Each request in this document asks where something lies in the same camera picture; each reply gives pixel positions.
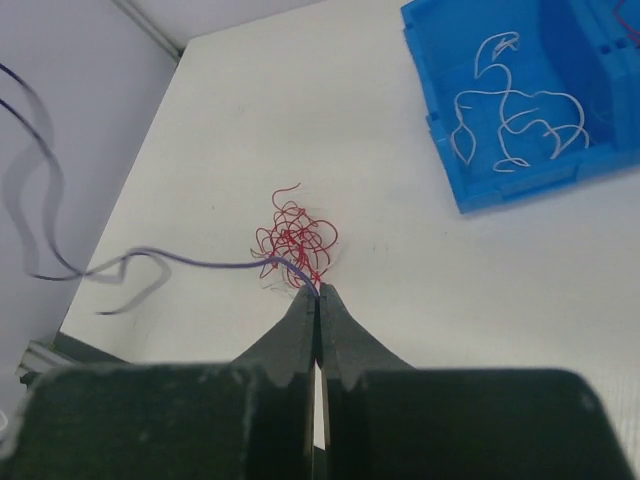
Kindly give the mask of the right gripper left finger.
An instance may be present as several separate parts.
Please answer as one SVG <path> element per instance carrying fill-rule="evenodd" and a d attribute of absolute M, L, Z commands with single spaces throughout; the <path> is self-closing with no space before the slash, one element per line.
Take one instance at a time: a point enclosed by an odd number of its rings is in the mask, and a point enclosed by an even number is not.
<path fill-rule="evenodd" d="M 1 443 L 5 479 L 309 479 L 307 289 L 228 363 L 93 363 L 34 378 Z"/>

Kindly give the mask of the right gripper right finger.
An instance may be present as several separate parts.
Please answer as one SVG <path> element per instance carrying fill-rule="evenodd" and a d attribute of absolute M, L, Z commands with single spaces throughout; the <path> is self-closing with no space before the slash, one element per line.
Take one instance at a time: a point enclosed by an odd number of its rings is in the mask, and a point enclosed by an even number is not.
<path fill-rule="evenodd" d="M 555 368 L 415 368 L 317 300 L 331 479 L 630 479 L 604 407 Z"/>

